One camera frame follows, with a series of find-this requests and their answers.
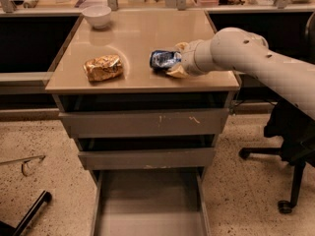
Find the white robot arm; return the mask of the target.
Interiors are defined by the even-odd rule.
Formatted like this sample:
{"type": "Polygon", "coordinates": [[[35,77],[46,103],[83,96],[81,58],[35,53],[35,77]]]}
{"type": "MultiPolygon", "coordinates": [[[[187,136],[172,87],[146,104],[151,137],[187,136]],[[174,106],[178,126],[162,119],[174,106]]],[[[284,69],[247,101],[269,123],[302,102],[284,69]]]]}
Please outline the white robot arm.
{"type": "Polygon", "coordinates": [[[315,65],[270,50],[264,37],[225,28],[209,40],[180,43],[176,48],[181,61],[167,70],[170,76],[197,77],[215,70],[242,72],[315,119],[315,65]]]}

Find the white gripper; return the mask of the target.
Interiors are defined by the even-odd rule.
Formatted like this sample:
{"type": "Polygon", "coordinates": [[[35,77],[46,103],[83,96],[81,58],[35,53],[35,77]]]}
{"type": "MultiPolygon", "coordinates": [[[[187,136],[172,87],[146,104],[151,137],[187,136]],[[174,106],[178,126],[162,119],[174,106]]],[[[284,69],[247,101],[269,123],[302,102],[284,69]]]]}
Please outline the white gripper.
{"type": "Polygon", "coordinates": [[[169,68],[166,71],[169,76],[185,79],[189,76],[206,75],[211,71],[211,42],[209,40],[179,42],[175,44],[175,49],[183,50],[181,64],[169,68]]]}

